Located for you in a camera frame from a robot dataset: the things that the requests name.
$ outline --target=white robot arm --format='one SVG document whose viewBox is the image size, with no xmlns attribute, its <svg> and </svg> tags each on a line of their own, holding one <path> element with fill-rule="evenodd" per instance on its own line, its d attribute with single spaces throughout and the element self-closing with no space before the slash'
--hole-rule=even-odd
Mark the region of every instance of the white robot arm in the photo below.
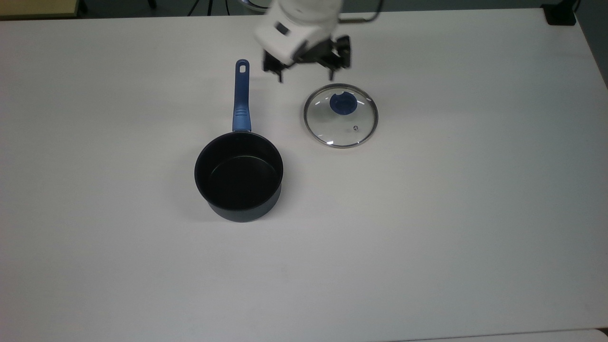
<svg viewBox="0 0 608 342">
<path fill-rule="evenodd" d="M 342 0 L 275 0 L 255 30 L 265 71 L 278 75 L 296 63 L 319 63 L 334 71 L 350 67 L 348 36 L 332 41 Z"/>
</svg>

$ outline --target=saucepan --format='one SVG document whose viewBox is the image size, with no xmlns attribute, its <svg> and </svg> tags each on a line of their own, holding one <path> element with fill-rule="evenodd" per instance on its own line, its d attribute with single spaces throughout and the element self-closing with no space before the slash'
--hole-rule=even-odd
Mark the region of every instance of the saucepan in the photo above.
<svg viewBox="0 0 608 342">
<path fill-rule="evenodd" d="M 281 194 L 281 154 L 268 139 L 251 132 L 247 60 L 236 64 L 232 132 L 207 144 L 196 160 L 194 177 L 213 211 L 234 222 L 264 216 Z"/>
</svg>

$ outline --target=lid knob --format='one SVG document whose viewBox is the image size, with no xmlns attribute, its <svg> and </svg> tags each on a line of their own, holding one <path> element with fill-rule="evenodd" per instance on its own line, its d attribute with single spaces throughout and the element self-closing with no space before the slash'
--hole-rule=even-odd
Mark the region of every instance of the lid knob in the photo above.
<svg viewBox="0 0 608 342">
<path fill-rule="evenodd" d="M 330 98 L 331 109 L 340 115 L 349 115 L 357 109 L 357 98 L 344 91 L 342 94 L 333 94 Z"/>
</svg>

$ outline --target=blue handle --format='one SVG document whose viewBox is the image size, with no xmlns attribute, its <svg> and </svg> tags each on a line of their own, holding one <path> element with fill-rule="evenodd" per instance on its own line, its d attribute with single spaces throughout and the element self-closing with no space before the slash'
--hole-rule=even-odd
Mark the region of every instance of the blue handle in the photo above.
<svg viewBox="0 0 608 342">
<path fill-rule="evenodd" d="M 238 60 L 234 80 L 233 132 L 251 132 L 249 117 L 249 62 Z"/>
</svg>

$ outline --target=pot lid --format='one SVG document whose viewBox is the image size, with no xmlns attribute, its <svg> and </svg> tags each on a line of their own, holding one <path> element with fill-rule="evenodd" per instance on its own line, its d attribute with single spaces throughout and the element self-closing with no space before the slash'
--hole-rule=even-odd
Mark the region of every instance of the pot lid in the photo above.
<svg viewBox="0 0 608 342">
<path fill-rule="evenodd" d="M 326 85 L 310 95 L 304 122 L 326 145 L 347 148 L 366 141 L 378 125 L 378 109 L 363 90 L 344 83 Z"/>
</svg>

